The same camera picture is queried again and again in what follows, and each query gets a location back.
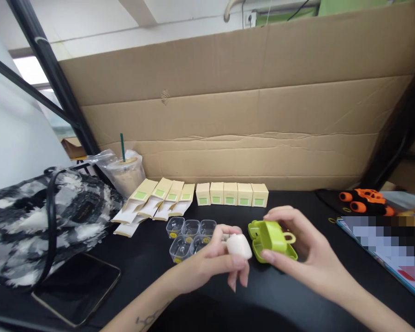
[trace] white wall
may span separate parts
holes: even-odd
[[[1,39],[0,60],[18,72]],[[0,189],[70,165],[37,102],[0,74]]]
[[[58,60],[243,28],[241,3],[232,8],[225,23],[229,0],[144,1],[158,25],[139,28],[118,0],[31,0],[31,4]],[[254,9],[302,3],[246,0],[243,12],[247,18]],[[29,47],[6,0],[0,0],[0,37],[9,50]]]

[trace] green plastic case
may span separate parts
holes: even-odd
[[[248,225],[248,232],[252,239],[255,257],[260,263],[267,263],[260,255],[263,249],[277,251],[293,260],[298,260],[298,255],[291,246],[291,243],[295,242],[295,236],[291,233],[283,233],[278,222],[254,220]],[[285,235],[290,235],[292,239],[286,240]]]

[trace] person's left hand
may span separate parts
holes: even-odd
[[[179,294],[194,291],[220,273],[229,272],[228,285],[235,292],[237,277],[243,287],[248,286],[249,263],[238,255],[230,255],[221,242],[223,234],[241,234],[236,226],[217,225],[209,244],[192,257],[177,264],[165,275]]]

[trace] pixelated cover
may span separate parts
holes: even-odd
[[[415,295],[415,217],[341,217],[337,225]]]

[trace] patterned handbag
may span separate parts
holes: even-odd
[[[32,290],[74,255],[107,234],[123,197],[72,169],[44,174],[0,190],[0,283]]]

